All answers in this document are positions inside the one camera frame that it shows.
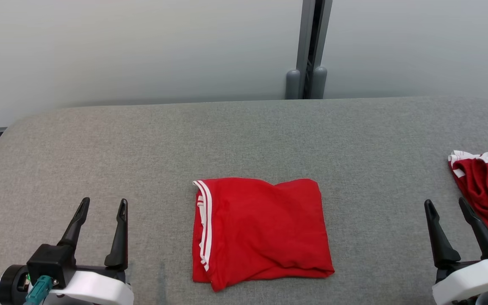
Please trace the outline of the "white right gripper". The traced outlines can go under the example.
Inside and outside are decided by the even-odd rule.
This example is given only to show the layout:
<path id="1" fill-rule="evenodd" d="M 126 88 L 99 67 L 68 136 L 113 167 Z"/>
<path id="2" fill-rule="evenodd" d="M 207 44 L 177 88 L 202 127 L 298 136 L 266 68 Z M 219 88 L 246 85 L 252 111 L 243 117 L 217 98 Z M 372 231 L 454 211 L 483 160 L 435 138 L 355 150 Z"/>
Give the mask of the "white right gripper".
<path id="1" fill-rule="evenodd" d="M 488 293 L 488 227 L 465 198 L 458 200 L 461 212 L 469 224 L 480 247 L 482 261 L 451 273 L 432 287 L 434 301 L 438 305 L 451 305 L 476 295 Z M 447 269 L 457 264 L 461 257 L 451 246 L 440 224 L 440 216 L 431 200 L 424 202 L 434 266 Z"/>

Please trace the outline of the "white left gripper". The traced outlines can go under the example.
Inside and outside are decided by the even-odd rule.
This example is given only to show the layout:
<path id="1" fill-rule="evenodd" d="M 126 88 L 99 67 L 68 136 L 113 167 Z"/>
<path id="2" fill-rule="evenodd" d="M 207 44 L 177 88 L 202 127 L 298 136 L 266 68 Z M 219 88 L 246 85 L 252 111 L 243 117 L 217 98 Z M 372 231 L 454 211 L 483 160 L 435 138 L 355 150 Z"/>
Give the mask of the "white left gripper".
<path id="1" fill-rule="evenodd" d="M 90 198 L 84 197 L 58 247 L 76 249 L 80 230 L 89 212 Z M 116 231 L 111 251 L 104 265 L 108 269 L 123 272 L 128 268 L 128 201 L 122 199 L 116 215 Z M 64 289 L 52 289 L 39 302 L 41 305 L 132 305 L 134 294 L 130 284 L 121 281 L 121 276 L 110 278 L 98 271 L 79 270 Z M 33 289 L 26 265 L 11 265 L 0 277 L 0 304 L 23 305 L 27 294 Z"/>

